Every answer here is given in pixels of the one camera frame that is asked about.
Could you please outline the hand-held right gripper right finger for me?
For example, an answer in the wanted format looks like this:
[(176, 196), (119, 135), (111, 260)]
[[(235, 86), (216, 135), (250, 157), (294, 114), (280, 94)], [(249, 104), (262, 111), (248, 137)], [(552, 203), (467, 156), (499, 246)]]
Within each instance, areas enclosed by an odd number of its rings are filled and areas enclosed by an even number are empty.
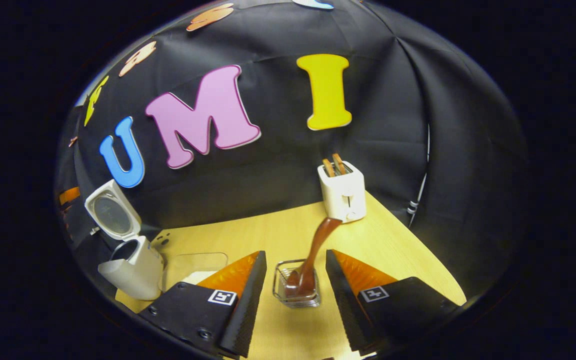
[(402, 351), (443, 326), (458, 305), (416, 276), (401, 280), (335, 249), (326, 272), (350, 349)]

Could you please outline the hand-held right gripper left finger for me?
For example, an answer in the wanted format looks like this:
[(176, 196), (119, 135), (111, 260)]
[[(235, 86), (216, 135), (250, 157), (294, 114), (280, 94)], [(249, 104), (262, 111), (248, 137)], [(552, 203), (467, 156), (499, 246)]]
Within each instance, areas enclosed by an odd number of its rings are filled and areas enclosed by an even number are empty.
[(172, 285), (139, 316), (211, 356), (246, 358), (265, 276), (266, 253), (255, 251), (199, 284)]

